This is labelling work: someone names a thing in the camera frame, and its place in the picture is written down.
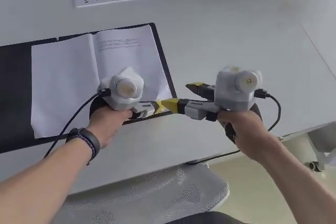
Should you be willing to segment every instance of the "bracelet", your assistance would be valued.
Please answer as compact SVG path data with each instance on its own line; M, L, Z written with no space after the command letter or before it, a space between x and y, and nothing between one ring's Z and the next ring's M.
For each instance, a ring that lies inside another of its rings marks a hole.
M87 164L87 165L89 165L91 160L93 160L100 151L100 143L99 143L98 139L90 131L88 131L87 129L84 129L84 128L81 128L81 129L74 128L74 129L72 129L69 132L66 143L71 141L74 138L82 139L91 148L92 156L91 156L90 161Z

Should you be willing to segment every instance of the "left arm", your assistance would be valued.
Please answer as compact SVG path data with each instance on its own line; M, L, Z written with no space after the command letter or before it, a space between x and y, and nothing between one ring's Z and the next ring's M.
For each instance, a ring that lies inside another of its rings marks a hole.
M104 148L130 116L130 111L117 112L105 107L92 115L88 130ZM0 183L0 216L3 223L49 223L91 155L90 147L76 138L37 164Z

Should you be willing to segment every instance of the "cable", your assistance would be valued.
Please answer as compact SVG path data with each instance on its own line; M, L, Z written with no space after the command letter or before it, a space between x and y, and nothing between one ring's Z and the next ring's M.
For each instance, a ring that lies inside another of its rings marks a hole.
M78 115L78 113L86 106L88 105L89 102L91 102L94 98L98 97L100 94L100 92L94 94L93 96L90 97L89 100L87 100L76 112L75 114L72 116L72 118L70 118L70 120L68 121L68 123L64 126L63 130L61 131L61 133L59 133L59 136L63 135L63 133L65 132L65 130L67 129L67 127L70 125L70 123L72 123L72 121L75 119L75 117ZM55 147L55 145L57 144L58 140L55 140L53 142L53 144L51 145L51 147L49 148L49 150L47 151L46 155L44 155L43 158L46 158L50 152L53 150L53 148Z
M278 124L278 122L280 121L281 118L281 105L280 102L271 94L267 94L266 97L271 98L273 101L275 101L275 103L278 106L278 117L276 119L276 121L274 122L274 124L272 124L272 126L270 128L268 128L268 131L273 130L273 128Z
M270 128L268 128L268 131L271 131L279 123L279 121L280 121L280 118L281 118L281 104L280 104L280 102L273 95L269 94L264 89L257 89L255 91L255 95L254 96L257 97L257 98L262 98L262 99L271 98L273 101L275 101L275 103L278 106L278 117L277 117L276 121L272 124L272 126ZM237 151L234 151L234 152L230 152L230 153L225 153L225 154L220 154L220 155L217 155L217 156L209 157L207 159L201 159L200 161L191 161L191 162L188 162L186 164L187 165L197 165L197 164L208 162L210 160L213 160L213 159L216 159L216 158L219 158L219 157L225 157L225 156L236 154L236 153L239 153L239 152L240 152L240 150L237 150Z

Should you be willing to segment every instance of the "document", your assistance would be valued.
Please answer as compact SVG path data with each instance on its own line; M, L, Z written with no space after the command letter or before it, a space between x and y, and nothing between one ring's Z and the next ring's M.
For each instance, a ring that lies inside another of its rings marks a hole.
M132 67L143 79L142 101L172 97L150 25L100 31L32 46L32 116L35 138L58 135L100 80ZM86 106L69 125L86 127Z

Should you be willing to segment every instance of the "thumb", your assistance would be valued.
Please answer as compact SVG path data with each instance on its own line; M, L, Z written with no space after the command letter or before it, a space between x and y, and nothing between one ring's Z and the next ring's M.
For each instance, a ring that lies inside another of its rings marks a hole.
M127 120L133 116L133 112L131 110L120 111L121 116L124 120Z
M234 111L220 111L217 120L220 122L229 122L229 123L236 123L240 120L240 113L241 112L234 112Z

